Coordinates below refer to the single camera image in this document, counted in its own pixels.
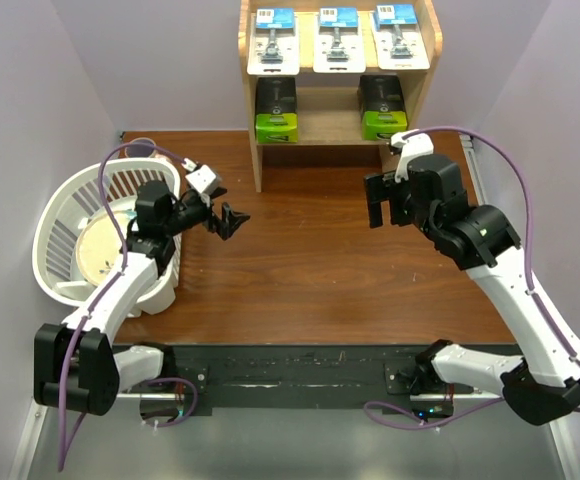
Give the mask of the black green razor box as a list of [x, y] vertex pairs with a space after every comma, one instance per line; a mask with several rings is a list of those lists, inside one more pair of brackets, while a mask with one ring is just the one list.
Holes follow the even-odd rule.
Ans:
[[259, 144], [298, 142], [294, 77], [260, 77], [257, 80], [254, 127]]
[[395, 133], [408, 130], [405, 100], [396, 75], [361, 75], [357, 98], [363, 140], [389, 140]]

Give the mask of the blue razor blister pack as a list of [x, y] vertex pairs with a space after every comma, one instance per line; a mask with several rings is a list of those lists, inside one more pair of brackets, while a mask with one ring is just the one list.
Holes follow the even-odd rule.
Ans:
[[313, 71], [319, 74], [363, 74], [364, 41], [355, 7], [321, 7], [314, 23]]
[[430, 62], [414, 6], [379, 4], [371, 14], [372, 33], [381, 70], [428, 70]]

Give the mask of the white Gillette razor blister pack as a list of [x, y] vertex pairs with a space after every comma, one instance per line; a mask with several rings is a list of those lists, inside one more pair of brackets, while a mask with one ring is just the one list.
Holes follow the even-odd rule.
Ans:
[[252, 16], [247, 73], [296, 76], [300, 70], [299, 32], [293, 8], [259, 8]]

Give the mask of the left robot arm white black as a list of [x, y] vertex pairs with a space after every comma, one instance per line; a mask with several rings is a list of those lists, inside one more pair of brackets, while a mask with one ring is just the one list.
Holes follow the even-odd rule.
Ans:
[[119, 392], [145, 383], [170, 390], [177, 368], [170, 348], [158, 344], [114, 352], [116, 334], [138, 298], [170, 263], [175, 238], [197, 225], [229, 239], [247, 213], [223, 203], [215, 213], [214, 194], [188, 189], [176, 197], [152, 180], [138, 189], [136, 216], [126, 229], [121, 254], [105, 280], [62, 323], [44, 324], [34, 337], [33, 394], [40, 405], [102, 416]]

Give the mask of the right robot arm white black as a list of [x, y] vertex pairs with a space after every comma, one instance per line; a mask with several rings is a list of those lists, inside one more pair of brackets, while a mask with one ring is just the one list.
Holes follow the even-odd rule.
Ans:
[[521, 350], [496, 355], [438, 340], [415, 357], [406, 375], [411, 393], [475, 387], [535, 426], [579, 410], [579, 339], [545, 298], [506, 215], [469, 201], [458, 165], [440, 154], [418, 156], [404, 173], [366, 176], [364, 189], [370, 227], [382, 225], [384, 204], [392, 224], [416, 227], [485, 293]]

